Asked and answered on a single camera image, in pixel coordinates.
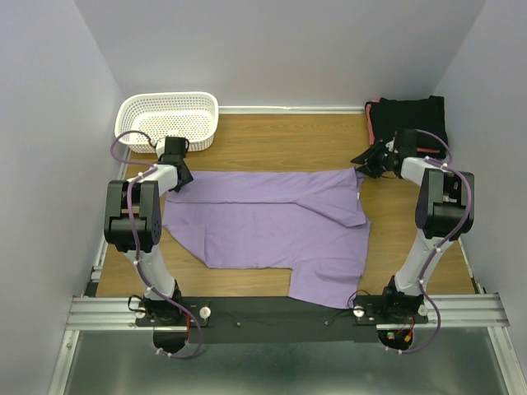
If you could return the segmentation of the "purple t-shirt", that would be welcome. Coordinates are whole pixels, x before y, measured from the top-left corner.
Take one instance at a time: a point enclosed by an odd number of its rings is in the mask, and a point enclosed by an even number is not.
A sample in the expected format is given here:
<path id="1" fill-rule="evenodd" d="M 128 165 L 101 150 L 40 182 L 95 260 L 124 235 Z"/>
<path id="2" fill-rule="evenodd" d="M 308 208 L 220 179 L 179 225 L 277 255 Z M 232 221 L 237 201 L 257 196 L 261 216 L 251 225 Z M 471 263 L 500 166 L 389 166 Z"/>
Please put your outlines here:
<path id="1" fill-rule="evenodd" d="M 199 171 L 166 195 L 162 221 L 209 268 L 289 269 L 289 297 L 346 309 L 366 269 L 363 180 L 353 168 Z"/>

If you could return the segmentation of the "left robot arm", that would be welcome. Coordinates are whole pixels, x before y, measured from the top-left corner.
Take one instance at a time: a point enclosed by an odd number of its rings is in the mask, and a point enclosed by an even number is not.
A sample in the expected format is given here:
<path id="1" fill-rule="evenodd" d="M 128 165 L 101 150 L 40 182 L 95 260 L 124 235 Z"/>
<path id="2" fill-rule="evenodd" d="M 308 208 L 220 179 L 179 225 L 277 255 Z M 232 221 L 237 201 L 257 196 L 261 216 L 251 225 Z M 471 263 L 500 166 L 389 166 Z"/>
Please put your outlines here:
<path id="1" fill-rule="evenodd" d="M 105 201 L 104 237 L 132 263 L 144 286 L 139 313 L 165 325 L 185 317 L 198 320 L 183 306 L 177 280 L 168 272 L 161 254 L 161 196 L 179 192 L 193 181 L 184 163 L 189 150 L 185 137 L 164 137 L 155 148 L 157 161 L 131 179 L 109 182 Z"/>

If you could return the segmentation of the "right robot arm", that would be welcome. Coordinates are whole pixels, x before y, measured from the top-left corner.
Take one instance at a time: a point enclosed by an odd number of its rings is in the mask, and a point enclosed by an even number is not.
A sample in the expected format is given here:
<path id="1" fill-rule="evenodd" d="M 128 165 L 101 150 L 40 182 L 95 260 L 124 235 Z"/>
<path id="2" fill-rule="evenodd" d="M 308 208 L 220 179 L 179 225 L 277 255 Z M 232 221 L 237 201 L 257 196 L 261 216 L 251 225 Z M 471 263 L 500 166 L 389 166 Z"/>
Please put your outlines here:
<path id="1" fill-rule="evenodd" d="M 419 157 L 417 140 L 423 133 L 443 148 L 443 159 Z M 427 283 L 444 252 L 474 220 L 474 176 L 454 170 L 448 145 L 432 132 L 399 129 L 387 142 L 379 140 L 352 159 L 358 172 L 378 179 L 386 172 L 419 187 L 415 209 L 416 238 L 403 266 L 381 295 L 352 296 L 352 312 L 360 325 L 402 323 L 425 316 Z"/>

